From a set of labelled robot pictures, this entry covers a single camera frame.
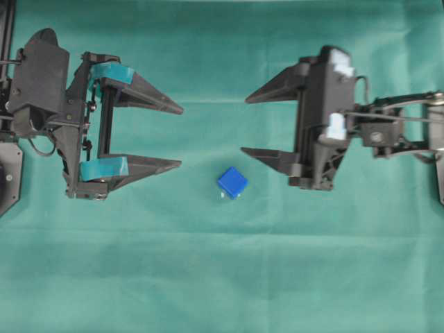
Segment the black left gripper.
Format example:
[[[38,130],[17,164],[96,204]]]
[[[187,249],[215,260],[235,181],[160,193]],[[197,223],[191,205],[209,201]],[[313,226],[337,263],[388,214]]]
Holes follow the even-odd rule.
[[[114,55],[86,52],[67,89],[73,123],[62,127],[63,177],[70,198],[103,200],[111,191],[111,178],[149,177],[181,166],[166,160],[128,154],[108,155],[113,107],[145,108],[182,114],[183,108],[163,94],[133,68]],[[96,108],[96,92],[102,98],[102,115],[97,146],[98,157],[90,160],[92,143],[87,138],[90,114]]]

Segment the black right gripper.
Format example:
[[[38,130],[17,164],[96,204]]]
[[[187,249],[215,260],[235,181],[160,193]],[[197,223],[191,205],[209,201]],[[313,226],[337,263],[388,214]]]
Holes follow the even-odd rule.
[[[298,101],[293,153],[241,147],[241,151],[275,171],[289,176],[289,185],[302,189],[331,190],[333,179],[347,150],[347,140],[315,138],[302,128],[309,69],[317,57],[302,58],[249,95],[245,102]]]

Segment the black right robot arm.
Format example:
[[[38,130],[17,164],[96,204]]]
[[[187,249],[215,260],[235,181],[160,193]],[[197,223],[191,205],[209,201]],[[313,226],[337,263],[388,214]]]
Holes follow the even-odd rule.
[[[443,149],[443,95],[440,92],[355,101],[356,76],[341,73],[332,61],[301,58],[247,103],[296,101],[293,150],[247,148],[242,151],[279,173],[289,185],[330,191],[349,148],[358,137],[375,158],[414,155],[437,162]]]

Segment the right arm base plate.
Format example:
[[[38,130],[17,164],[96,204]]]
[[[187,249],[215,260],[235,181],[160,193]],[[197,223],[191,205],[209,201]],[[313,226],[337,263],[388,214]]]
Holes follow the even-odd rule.
[[[443,164],[443,152],[435,153],[435,167],[436,167],[436,180],[438,185],[438,200],[441,205],[444,205],[444,164]]]

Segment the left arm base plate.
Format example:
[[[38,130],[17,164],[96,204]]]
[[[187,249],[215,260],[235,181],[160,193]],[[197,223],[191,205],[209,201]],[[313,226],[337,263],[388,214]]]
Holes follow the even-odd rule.
[[[1,216],[20,199],[23,159],[17,142],[1,142]]]

